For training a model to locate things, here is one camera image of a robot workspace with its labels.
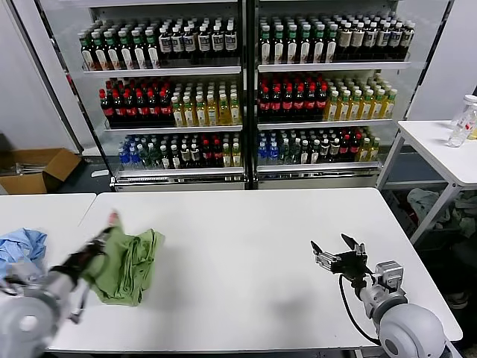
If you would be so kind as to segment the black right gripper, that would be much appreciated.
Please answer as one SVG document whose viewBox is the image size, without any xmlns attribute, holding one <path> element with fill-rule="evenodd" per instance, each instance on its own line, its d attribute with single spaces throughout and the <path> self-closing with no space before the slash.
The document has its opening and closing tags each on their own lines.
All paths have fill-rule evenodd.
<svg viewBox="0 0 477 358">
<path fill-rule="evenodd" d="M 358 243 L 344 233 L 341 234 L 341 238 L 352 251 L 334 255 L 323 251 L 314 241 L 311 241 L 315 262 L 333 274 L 342 274 L 350 282 L 363 280 L 364 276 L 370 273 L 367 267 L 367 255 L 364 253 L 364 243 Z"/>
</svg>

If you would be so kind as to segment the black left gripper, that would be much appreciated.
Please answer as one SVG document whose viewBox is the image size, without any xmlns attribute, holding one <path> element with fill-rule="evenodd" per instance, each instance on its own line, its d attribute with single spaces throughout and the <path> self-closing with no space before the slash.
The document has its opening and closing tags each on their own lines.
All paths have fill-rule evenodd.
<svg viewBox="0 0 477 358">
<path fill-rule="evenodd" d="M 69 255 L 69 276 L 71 278 L 79 278 L 96 257 L 106 254 L 105 247 L 111 230 L 116 228 L 121 228 L 121 220 L 119 214 L 112 211 L 108 218 L 108 227 L 89 240 L 81 249 Z"/>
</svg>

